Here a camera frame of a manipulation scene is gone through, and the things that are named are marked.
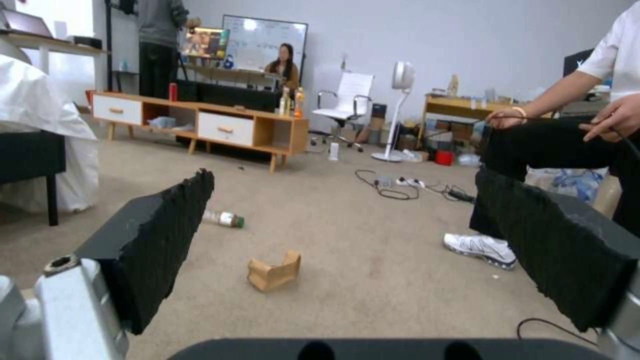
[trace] black pants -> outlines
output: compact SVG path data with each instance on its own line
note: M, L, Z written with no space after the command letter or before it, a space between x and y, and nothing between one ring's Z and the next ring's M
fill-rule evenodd
M502 175L524 181L527 165L532 168L604 168L617 175L622 196L613 220L640 237L640 161L623 143L601 138L588 143L578 128L592 117L575 117L531 122L506 130L491 130L484 150L484 165ZM632 136L638 146L638 134ZM483 196L478 194L471 229L503 239L495 222L487 215Z
M169 98L169 84L175 79L177 69L175 48L140 43L140 95Z

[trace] white t-shirt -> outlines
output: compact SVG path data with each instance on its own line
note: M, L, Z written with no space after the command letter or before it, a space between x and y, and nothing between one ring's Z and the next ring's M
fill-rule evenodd
M640 93L640 1L618 17L578 71L603 80L613 75L611 101Z

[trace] bracelet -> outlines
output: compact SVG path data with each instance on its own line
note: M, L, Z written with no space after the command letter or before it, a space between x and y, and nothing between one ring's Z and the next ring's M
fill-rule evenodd
M524 109L523 109L523 108L521 108L521 107L519 107L519 106L514 106L514 107L512 107L511 109L514 109L515 111L519 112L519 113L522 115L522 119L524 120L524 121L522 122L522 124L526 124L526 123L527 123L527 118L528 118L529 116L527 115L527 112L526 112L526 111L524 111Z

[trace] white fan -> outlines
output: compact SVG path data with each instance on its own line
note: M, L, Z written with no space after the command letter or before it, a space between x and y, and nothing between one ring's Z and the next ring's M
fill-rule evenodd
M394 89L402 90L402 98L398 101L396 105L396 112L394 113L394 119L391 122L391 129L389 131L389 139L387 139L387 149L384 153L376 152L371 154L371 157L381 161L389 161L392 163L399 163L403 160L403 156L398 151L398 154L395 154L392 148L395 145L396 140L396 129L398 123L398 114L400 113L400 107L404 104L404 101L411 93L411 89L413 86L413 80L415 79L415 70L411 63L406 61L399 61L396 63L394 67L394 77L392 80L391 87Z

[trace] beige carpet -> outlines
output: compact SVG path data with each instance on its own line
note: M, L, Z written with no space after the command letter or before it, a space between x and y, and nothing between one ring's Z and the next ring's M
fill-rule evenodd
M130 337L131 359L164 359L220 337L511 338L530 316L572 328L520 267L506 272L443 248L445 232L468 232L471 205L426 192L416 201L383 199L353 175L366 168L475 193L474 169L386 164L369 157L374 149L341 149L338 163L304 154L269 174L265 163L188 156L168 138L142 137L119 129L117 141L100 144L99 202L63 215L60 226L48 227L45 214L0 209L0 274L28 288L46 262L72 252L129 199L201 167L214 172L209 206L246 217L246 229L200 226L173 294L145 334ZM254 290L249 258L277 264L288 249L303 254L298 281ZM564 338L536 324L524 334Z

